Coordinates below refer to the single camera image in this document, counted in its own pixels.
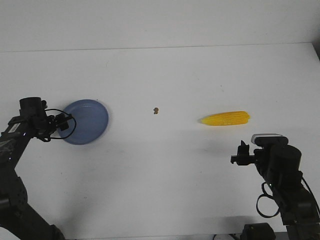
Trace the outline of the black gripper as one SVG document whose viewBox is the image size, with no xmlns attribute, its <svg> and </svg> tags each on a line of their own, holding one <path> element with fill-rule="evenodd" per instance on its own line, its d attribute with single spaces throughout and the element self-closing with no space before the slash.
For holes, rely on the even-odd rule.
<svg viewBox="0 0 320 240">
<path fill-rule="evenodd" d="M 230 157 L 230 162 L 232 164 L 237 164 L 238 166 L 248 166 L 250 164 L 258 165 L 260 164 L 262 149 L 255 149 L 253 154 L 249 152 L 250 146 L 246 144 L 243 140 L 240 141 L 240 145 L 237 147 L 237 154 Z"/>
<path fill-rule="evenodd" d="M 51 135 L 58 129 L 61 131 L 67 130 L 69 128 L 68 121 L 72 119 L 73 116 L 71 114 L 65 113 L 60 113 L 56 116 L 46 114 L 37 116 L 37 138 L 39 140 L 63 140 L 68 138 L 73 133 L 73 130 L 65 137 L 51 137 Z"/>
</svg>

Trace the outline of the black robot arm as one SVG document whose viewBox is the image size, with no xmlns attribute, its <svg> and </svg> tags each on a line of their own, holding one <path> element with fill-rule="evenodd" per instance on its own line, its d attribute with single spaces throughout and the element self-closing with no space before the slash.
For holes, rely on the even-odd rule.
<svg viewBox="0 0 320 240">
<path fill-rule="evenodd" d="M 299 170 L 302 153 L 289 145 L 282 135 L 253 135 L 252 143 L 258 148 L 249 153 L 249 145 L 241 142 L 231 163 L 239 166 L 254 164 L 271 194 L 261 197 L 275 201 L 282 224 L 291 240 L 318 240 L 320 238 L 320 208 L 309 185 Z"/>
<path fill-rule="evenodd" d="M 47 102 L 40 97 L 20 99 L 19 105 L 19 114 L 0 134 L 0 226 L 20 240 L 63 240 L 61 230 L 29 205 L 16 166 L 31 139 L 48 143 L 57 129 L 67 130 L 68 121 L 75 118 L 62 110 L 58 115 L 47 115 Z"/>
</svg>

